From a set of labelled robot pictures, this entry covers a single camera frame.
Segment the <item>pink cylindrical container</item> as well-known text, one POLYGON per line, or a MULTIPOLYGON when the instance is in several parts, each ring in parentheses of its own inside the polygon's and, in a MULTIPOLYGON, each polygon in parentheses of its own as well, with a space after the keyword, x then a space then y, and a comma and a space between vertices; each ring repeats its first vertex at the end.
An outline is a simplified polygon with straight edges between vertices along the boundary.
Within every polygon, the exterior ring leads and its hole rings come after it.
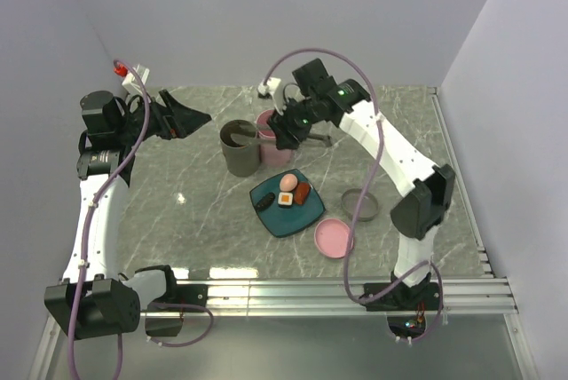
MULTIPOLYGON (((265 110, 256 119, 257 135, 260 139, 275 140, 275 134, 270 129, 261 129, 262 126, 267 126, 267 121, 271 117, 273 110, 265 110)), ((287 164, 293 155, 290 149, 279 150, 274 144, 262 143, 260 145, 261 161, 270 167, 281 167, 287 164)))

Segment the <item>metal serving tongs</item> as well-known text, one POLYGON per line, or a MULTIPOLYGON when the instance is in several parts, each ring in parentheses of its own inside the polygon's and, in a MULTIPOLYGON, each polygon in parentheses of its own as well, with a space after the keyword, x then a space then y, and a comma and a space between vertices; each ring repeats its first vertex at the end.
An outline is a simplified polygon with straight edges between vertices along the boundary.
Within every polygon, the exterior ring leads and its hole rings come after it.
POLYGON ((300 146, 331 147, 332 145, 334 145, 331 137, 328 135, 309 136, 308 139, 304 141, 293 141, 286 139, 262 138, 262 137, 232 132, 230 134, 230 138, 232 141, 234 141, 239 145, 248 145, 248 144, 271 145, 277 147, 279 150, 281 149, 296 150, 300 146))

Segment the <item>grey cylindrical container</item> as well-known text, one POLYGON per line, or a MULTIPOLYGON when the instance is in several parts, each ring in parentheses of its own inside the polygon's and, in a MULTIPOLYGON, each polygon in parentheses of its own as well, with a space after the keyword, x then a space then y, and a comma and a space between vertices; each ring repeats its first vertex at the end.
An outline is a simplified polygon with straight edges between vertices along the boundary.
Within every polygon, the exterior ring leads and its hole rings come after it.
POLYGON ((228 171, 236 177, 253 175, 260 166, 259 145, 253 123, 231 120, 219 132, 222 152, 228 171))

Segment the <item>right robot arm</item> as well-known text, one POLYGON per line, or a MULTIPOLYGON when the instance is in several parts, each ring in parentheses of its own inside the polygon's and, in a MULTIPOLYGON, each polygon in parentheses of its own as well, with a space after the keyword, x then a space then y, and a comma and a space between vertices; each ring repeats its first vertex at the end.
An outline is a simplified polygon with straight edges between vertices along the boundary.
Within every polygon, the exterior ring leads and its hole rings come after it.
POLYGON ((366 77, 337 82, 320 59, 293 73, 302 100, 286 99, 284 83, 268 75, 257 87, 275 112, 268 121, 279 149, 296 149, 310 137, 312 126, 332 123, 358 142, 396 187, 400 199, 390 211, 398 231, 398 257, 391 274, 394 303, 404 309, 422 300, 433 269, 434 238, 454 192, 455 172, 439 166, 416 149, 380 112, 366 77))

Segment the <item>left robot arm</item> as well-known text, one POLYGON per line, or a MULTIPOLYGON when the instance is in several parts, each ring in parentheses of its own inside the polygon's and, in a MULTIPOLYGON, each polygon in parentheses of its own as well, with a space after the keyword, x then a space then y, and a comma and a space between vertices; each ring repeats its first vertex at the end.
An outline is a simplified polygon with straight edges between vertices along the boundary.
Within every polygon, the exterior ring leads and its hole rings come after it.
POLYGON ((137 139, 184 139, 211 120, 166 90, 148 103, 141 96, 126 103, 94 91, 80 107, 86 129, 76 166, 81 208, 75 244, 60 284, 44 292, 46 309, 75 340, 133 332, 150 304, 160 311, 177 305, 180 290, 169 265, 120 279, 116 244, 135 162, 130 150, 137 139))

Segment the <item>brown egg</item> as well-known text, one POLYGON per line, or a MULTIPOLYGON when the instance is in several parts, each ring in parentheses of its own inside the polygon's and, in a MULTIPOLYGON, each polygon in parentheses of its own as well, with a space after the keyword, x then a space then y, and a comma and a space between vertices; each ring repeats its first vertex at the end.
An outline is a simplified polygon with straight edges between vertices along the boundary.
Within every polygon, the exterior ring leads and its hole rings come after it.
POLYGON ((291 193, 297 187, 298 178, 295 174, 289 173, 280 179, 280 190, 283 193, 291 193))

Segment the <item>red-brown meat piece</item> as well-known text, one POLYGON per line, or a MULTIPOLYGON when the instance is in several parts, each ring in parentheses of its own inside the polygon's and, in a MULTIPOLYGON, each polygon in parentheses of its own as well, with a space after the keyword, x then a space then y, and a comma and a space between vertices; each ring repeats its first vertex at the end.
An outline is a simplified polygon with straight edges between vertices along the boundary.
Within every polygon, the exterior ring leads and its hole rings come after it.
POLYGON ((294 204, 304 205, 311 190, 312 186, 308 182, 299 182, 294 190, 294 204))

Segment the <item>sushi roll piece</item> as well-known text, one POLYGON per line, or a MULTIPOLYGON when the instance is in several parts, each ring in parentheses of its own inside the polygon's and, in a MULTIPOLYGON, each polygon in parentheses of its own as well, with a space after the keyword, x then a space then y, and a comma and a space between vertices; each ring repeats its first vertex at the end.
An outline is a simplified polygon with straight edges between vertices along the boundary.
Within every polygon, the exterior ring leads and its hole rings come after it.
POLYGON ((280 192, 278 195, 278 205, 281 207, 291 207, 294 204, 294 194, 280 192))

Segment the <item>dark seaweed roll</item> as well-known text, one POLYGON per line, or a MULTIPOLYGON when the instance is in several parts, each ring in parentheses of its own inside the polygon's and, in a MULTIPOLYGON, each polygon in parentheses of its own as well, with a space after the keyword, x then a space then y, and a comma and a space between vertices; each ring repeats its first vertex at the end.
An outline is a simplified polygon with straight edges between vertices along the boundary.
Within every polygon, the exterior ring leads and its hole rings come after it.
POLYGON ((276 196, 274 193, 264 195, 254 206, 255 210, 262 212, 267 210, 275 201, 276 196))

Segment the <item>teal square plate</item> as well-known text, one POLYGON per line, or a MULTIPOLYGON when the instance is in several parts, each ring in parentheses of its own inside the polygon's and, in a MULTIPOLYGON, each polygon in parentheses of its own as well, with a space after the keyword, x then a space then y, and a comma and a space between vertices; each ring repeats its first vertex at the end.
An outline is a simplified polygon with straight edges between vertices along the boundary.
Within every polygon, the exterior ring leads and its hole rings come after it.
POLYGON ((302 232, 316 223, 326 212, 318 191, 299 169, 287 170, 264 180, 249 191, 249 199, 261 224, 276 238, 285 238, 302 232), (306 183, 311 187, 303 204, 294 202, 289 208, 278 204, 280 181, 286 174, 294 174, 299 183, 306 183), (274 194, 274 200, 264 210, 260 210, 258 203, 268 194, 274 194))

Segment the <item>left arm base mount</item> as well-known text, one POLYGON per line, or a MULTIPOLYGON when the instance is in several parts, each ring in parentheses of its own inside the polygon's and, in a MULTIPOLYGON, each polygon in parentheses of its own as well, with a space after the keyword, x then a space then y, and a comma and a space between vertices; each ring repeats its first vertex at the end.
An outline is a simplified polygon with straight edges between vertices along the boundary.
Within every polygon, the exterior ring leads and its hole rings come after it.
POLYGON ((209 287, 204 283, 178 285, 172 297, 154 300, 143 312, 146 334, 155 340, 186 342, 210 330, 209 287))

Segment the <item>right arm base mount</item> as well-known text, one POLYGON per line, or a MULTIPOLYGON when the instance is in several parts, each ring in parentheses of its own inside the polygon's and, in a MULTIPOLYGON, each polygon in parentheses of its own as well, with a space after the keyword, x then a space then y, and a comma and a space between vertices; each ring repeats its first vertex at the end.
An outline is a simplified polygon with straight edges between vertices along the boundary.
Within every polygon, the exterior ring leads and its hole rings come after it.
POLYGON ((384 293, 388 286, 387 282, 365 283, 359 299, 382 295, 361 305, 368 312, 387 313, 387 325, 396 341, 406 344, 420 341, 442 323, 444 295, 430 274, 418 285, 408 287, 401 282, 393 291, 384 293))

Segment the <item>aluminium rail frame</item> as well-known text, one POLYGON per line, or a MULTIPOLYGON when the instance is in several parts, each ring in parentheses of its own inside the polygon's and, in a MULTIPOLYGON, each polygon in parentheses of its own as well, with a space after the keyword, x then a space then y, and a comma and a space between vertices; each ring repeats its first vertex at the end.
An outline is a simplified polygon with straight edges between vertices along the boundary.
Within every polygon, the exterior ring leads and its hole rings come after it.
POLYGON ((174 87, 212 115, 191 138, 149 140, 120 202, 117 269, 132 276, 172 266, 179 287, 206 313, 151 308, 121 338, 81 340, 82 379, 534 379, 516 299, 495 274, 469 198, 458 184, 435 241, 444 280, 441 320, 401 343, 386 313, 343 288, 343 264, 321 255, 312 229, 285 239, 258 221, 249 191, 268 168, 237 178, 225 167, 219 128, 269 108, 250 87, 174 87))

